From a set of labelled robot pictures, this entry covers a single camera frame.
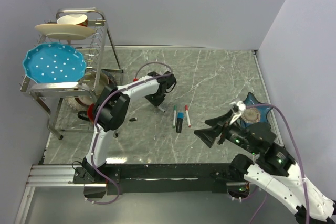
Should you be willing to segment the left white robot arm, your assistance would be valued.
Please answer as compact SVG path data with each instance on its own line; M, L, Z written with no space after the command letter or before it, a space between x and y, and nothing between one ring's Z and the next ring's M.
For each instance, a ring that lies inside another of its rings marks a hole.
M94 104L94 134L89 151L82 161L85 176L93 183L104 177L108 145L116 130L124 123L130 103L141 98L148 100L154 107L164 101L168 89L175 87L177 80L173 73L150 72L133 82L104 87L99 99Z

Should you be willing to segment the blue marker cap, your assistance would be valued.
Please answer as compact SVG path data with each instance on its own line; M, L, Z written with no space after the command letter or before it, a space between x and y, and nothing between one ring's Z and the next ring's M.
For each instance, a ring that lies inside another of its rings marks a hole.
M183 119L183 116L184 116L183 112L179 112L178 115L177 115L177 118L178 119Z

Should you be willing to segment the black marker blue tip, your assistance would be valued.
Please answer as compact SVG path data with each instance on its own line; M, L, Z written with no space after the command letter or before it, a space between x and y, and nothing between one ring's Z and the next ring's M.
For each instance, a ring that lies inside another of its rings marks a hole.
M182 126L183 126L183 119L182 118L177 118L177 120L176 120L176 133L181 133L182 132Z

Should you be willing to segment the white pen red tip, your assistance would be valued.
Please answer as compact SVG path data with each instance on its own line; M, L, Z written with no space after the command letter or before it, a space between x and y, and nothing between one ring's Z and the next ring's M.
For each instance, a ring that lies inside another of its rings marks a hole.
M187 125L189 128L191 128L191 120L190 120L190 115L189 115L189 112L188 112L188 109L185 110L185 115L186 115L186 119L187 119Z

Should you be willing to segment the white pen green tip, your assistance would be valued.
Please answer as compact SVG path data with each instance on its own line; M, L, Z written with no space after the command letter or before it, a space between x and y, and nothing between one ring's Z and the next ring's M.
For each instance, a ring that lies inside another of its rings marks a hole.
M176 116L177 116L177 111L173 110L173 124L172 124L173 128L176 128Z

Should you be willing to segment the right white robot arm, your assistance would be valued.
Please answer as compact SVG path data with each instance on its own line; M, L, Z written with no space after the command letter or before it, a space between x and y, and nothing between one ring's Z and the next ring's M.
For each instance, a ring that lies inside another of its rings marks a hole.
M207 129L196 130L207 147L230 141L253 154L249 158L237 154L228 174L235 181L245 180L257 185L281 202L297 223L333 223L335 201L325 196L308 178L293 156L275 143L276 135L269 123L241 127L232 122L232 111L205 121Z

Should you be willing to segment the small black pen cap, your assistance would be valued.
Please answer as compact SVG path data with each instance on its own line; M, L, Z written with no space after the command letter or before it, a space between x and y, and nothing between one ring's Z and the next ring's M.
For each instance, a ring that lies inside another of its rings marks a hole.
M134 121L137 121L137 120L138 120L137 117L134 117L134 118L129 119L130 122L134 122Z

